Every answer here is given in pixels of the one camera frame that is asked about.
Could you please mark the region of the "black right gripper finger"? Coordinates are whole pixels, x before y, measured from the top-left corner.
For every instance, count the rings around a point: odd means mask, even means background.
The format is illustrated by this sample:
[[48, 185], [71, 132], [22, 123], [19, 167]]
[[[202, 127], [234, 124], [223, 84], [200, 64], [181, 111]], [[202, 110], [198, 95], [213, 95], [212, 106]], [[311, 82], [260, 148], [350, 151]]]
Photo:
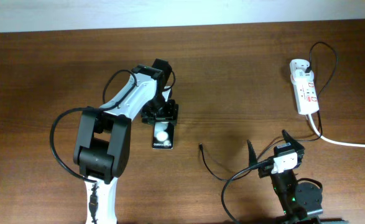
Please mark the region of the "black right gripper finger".
[[247, 140], [247, 146], [248, 146], [248, 154], [249, 154], [248, 155], [249, 165], [254, 166], [257, 164], [257, 157], [256, 157], [255, 150], [254, 150], [253, 145], [250, 142], [250, 140]]
[[285, 129], [282, 130], [282, 136], [286, 143], [290, 143], [293, 149], [297, 152], [303, 152], [305, 148], [295, 140]]

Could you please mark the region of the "white power strip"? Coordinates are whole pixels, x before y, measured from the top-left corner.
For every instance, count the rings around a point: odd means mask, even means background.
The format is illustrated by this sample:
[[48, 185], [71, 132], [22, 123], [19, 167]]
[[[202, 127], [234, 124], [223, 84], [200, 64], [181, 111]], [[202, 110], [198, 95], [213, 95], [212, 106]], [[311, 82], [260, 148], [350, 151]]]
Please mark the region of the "white power strip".
[[[306, 72], [312, 71], [310, 63], [304, 59], [293, 59], [290, 64], [290, 74], [294, 70], [302, 69]], [[318, 97], [316, 95], [315, 83], [302, 82], [293, 85], [298, 114], [310, 115], [319, 110]]]

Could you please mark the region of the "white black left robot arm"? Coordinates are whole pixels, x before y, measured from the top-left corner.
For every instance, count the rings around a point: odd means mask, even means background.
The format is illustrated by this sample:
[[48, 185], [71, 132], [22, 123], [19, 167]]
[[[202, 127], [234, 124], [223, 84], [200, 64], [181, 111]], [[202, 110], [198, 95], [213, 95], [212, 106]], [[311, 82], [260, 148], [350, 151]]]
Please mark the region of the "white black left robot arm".
[[98, 109], [82, 112], [73, 161], [85, 179], [87, 223], [117, 223], [116, 185], [130, 154], [132, 121], [153, 127], [152, 148], [172, 149], [178, 104], [167, 84], [175, 73], [166, 60], [138, 65], [121, 91]]

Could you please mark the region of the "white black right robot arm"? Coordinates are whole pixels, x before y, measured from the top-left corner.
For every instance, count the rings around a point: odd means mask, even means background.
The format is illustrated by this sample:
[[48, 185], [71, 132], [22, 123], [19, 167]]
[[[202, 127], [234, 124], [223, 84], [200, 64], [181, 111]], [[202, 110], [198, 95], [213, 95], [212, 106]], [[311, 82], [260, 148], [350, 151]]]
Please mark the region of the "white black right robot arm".
[[301, 165], [305, 148], [287, 131], [283, 130], [282, 135], [285, 143], [274, 147], [274, 155], [260, 162], [248, 142], [249, 165], [258, 171], [260, 178], [270, 177], [272, 181], [284, 210], [277, 223], [320, 223], [323, 186], [317, 180], [296, 178], [293, 170]]

